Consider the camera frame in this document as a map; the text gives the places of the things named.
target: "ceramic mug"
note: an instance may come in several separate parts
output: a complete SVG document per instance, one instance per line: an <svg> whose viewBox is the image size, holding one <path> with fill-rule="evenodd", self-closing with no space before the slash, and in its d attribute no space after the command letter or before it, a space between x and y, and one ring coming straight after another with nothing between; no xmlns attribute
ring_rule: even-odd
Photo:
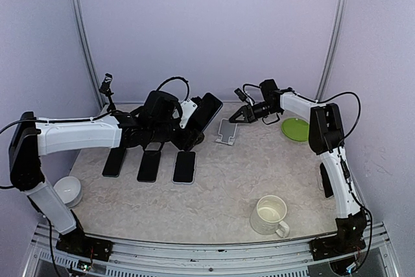
<svg viewBox="0 0 415 277"><path fill-rule="evenodd" d="M264 196L251 214L251 226L261 235L277 233L281 238L286 238L290 234L290 226L283 221L286 215L284 200L274 195Z"/></svg>

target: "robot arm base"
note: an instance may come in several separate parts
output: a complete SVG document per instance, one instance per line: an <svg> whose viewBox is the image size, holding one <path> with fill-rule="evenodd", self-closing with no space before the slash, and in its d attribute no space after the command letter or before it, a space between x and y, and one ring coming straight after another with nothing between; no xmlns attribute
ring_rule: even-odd
<svg viewBox="0 0 415 277"><path fill-rule="evenodd" d="M77 216L73 212L72 214L77 227L66 235L59 235L56 249L83 258L108 262L113 243L109 240L86 236Z"/></svg>
<svg viewBox="0 0 415 277"><path fill-rule="evenodd" d="M336 235L310 241L313 260L334 258L366 248L362 238L366 222L363 211L349 215L347 219L336 219Z"/></svg>

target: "metal rail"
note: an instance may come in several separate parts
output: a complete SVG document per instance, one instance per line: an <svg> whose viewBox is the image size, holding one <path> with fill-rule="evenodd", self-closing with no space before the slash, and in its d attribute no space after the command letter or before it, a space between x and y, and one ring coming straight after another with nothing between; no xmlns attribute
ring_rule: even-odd
<svg viewBox="0 0 415 277"><path fill-rule="evenodd" d="M366 244L369 228L364 232ZM173 276L245 276L297 277L308 276L308 266L329 261L313 261L309 242L315 237L269 243L241 243L233 245L185 245L151 243L101 237L114 242L109 262L94 261L93 276L116 277L173 277ZM58 233L53 231L53 245ZM385 247L389 238L383 223L373 226L372 248ZM37 259L51 261L49 227L39 224L32 239L32 253ZM89 261L58 250L54 251L57 265L76 267L79 260ZM331 258L330 261L343 258Z"/></svg>

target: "mug handle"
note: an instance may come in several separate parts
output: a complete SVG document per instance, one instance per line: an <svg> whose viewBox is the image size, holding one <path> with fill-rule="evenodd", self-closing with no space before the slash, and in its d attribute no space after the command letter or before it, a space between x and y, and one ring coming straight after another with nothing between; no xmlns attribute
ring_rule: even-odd
<svg viewBox="0 0 415 277"><path fill-rule="evenodd" d="M284 221L279 222L278 229L276 230L276 233L281 238L286 238L290 234L290 226Z"/></svg>

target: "phone screen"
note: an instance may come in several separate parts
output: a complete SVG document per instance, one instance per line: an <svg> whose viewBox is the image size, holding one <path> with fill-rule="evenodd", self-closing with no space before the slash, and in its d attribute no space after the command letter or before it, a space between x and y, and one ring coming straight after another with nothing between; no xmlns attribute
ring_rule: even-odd
<svg viewBox="0 0 415 277"><path fill-rule="evenodd" d="M138 182L155 182L158 166L160 164L161 151L145 151L138 170Z"/></svg>
<svg viewBox="0 0 415 277"><path fill-rule="evenodd" d="M190 117L187 128L195 128L200 132L205 131L222 106L223 103L216 96L212 93L206 93Z"/></svg>
<svg viewBox="0 0 415 277"><path fill-rule="evenodd" d="M118 177L121 167L123 166L126 152L127 150L124 147L112 149L106 160L102 175L110 178Z"/></svg>
<svg viewBox="0 0 415 277"><path fill-rule="evenodd" d="M195 152L178 152L174 165L173 182L190 184L193 182L196 165Z"/></svg>

